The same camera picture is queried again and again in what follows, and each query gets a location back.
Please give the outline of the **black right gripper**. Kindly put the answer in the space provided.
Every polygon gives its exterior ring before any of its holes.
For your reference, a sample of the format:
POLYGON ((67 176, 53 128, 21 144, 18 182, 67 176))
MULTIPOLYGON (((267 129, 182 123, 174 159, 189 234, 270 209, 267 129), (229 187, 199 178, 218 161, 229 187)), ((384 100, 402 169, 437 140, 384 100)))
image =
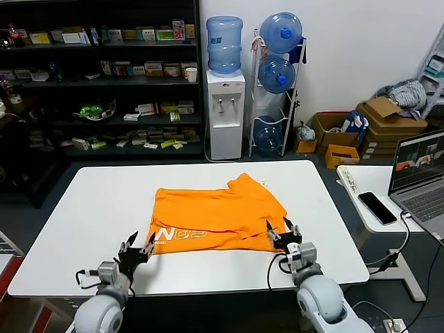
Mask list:
POLYGON ((289 220, 285 216, 283 217, 283 220, 288 229, 287 232, 283 234, 278 234, 276 231, 274 231, 269 221, 266 221, 267 235, 273 243, 275 249, 283 250, 286 253, 290 253, 288 245, 292 243, 301 244, 302 235, 300 234, 299 227, 293 224, 291 220, 289 220))

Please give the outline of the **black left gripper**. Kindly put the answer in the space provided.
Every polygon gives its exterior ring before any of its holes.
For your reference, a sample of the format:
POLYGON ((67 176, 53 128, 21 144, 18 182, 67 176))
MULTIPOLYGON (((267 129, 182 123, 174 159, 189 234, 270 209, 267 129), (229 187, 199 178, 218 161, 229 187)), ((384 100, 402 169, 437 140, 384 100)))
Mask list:
POLYGON ((150 236, 143 248, 131 248, 138 235, 138 231, 121 243, 118 259, 119 272, 126 276, 133 276, 140 264, 147 263, 155 249, 155 232, 150 236))

